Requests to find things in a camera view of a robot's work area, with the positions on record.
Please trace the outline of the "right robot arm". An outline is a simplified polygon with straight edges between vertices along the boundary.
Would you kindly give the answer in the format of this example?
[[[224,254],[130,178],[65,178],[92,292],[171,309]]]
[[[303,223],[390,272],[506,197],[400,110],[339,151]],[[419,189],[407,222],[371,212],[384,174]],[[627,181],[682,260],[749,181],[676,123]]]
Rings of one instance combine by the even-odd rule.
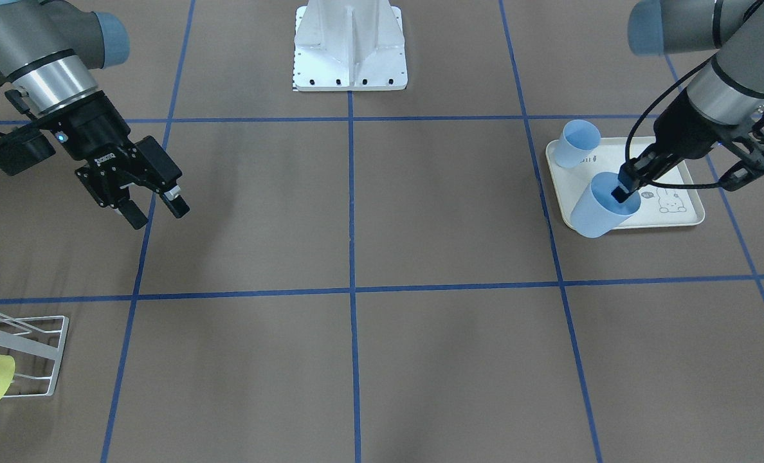
[[[73,160],[94,202],[138,230],[148,219],[129,193],[157,194],[174,217],[189,207],[179,167],[155,138],[129,140],[130,128],[92,70],[123,64],[130,40],[108,12],[67,1],[0,1],[0,170],[15,176],[55,154],[51,134]]]

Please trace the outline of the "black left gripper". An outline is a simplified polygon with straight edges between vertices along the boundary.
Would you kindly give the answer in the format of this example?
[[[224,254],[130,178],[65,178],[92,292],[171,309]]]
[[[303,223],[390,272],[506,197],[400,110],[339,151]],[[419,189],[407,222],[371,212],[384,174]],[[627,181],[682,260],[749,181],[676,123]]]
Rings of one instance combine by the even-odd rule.
[[[612,197],[625,203],[641,187],[656,181],[683,160],[697,160],[708,155],[719,143],[719,130],[725,126],[697,111],[687,90],[656,118],[653,123],[655,143],[652,150],[626,159],[618,171],[618,185]]]

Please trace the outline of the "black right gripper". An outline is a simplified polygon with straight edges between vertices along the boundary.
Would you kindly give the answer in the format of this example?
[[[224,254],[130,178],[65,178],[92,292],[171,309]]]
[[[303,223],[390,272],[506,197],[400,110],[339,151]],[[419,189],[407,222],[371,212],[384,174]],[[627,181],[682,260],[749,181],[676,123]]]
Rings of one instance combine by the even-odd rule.
[[[85,167],[77,171],[103,207],[116,208],[135,230],[146,228],[147,216],[130,199],[127,185],[148,188],[168,211],[182,219],[189,205],[181,196],[182,171],[152,136],[133,143],[131,129],[111,100],[97,91],[35,121],[57,137],[65,151]]]

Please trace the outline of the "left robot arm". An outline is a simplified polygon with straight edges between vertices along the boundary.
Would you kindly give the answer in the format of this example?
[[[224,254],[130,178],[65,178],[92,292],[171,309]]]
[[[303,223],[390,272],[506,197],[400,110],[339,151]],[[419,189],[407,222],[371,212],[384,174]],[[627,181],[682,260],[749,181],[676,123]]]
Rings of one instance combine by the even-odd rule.
[[[683,77],[653,123],[655,141],[627,154],[612,197],[622,203],[684,160],[720,145],[738,161],[709,188],[735,191],[764,176],[764,1],[640,1],[627,23],[638,56],[711,50]]]

